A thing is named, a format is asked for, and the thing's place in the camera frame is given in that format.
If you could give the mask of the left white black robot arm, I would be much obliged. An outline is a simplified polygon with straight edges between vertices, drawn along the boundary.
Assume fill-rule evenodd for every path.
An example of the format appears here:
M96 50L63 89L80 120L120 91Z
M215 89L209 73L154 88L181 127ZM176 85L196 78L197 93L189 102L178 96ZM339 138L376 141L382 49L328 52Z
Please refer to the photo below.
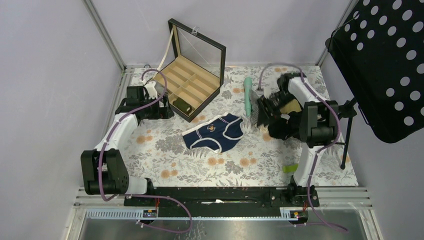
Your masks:
M84 190L88 195L136 195L144 206L152 204L155 192L147 178L130 176L123 150L143 120L169 119L174 116L167 93L154 95L153 88L129 86L110 128L94 149L80 157Z

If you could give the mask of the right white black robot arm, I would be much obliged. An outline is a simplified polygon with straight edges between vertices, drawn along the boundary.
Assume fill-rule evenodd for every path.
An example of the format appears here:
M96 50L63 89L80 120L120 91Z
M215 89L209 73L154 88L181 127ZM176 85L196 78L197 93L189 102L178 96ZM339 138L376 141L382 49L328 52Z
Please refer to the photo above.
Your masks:
M273 138L302 142L298 167L290 179L287 201L301 205L312 192L315 168L324 149L340 137L339 105L321 96L301 72L284 73L278 91L257 100L256 125L268 128Z

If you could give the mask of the navy blue white-trimmed underwear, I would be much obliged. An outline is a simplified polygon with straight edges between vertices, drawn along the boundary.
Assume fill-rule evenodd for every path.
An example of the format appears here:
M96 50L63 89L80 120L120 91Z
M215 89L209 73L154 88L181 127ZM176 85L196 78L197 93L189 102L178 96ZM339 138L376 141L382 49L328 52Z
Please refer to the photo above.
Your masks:
M215 153L224 153L233 149L243 138L243 122L240 116L225 113L186 130L181 135L189 150L206 148Z

